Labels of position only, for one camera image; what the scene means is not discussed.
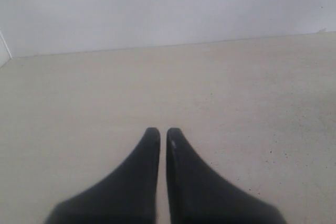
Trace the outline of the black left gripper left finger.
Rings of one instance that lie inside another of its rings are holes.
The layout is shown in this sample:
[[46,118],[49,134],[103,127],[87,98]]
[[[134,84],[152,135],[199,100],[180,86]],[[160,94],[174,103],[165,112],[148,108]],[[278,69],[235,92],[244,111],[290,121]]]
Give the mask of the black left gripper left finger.
[[46,223],[156,223],[160,133],[145,130],[131,154],[106,178],[59,203]]

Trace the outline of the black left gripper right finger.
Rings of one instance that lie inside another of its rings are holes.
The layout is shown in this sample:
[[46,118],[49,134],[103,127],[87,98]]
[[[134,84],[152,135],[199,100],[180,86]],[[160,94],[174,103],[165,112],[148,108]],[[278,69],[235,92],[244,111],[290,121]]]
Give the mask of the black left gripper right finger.
[[175,127],[166,135],[166,183],[171,223],[285,223],[277,208],[216,173]]

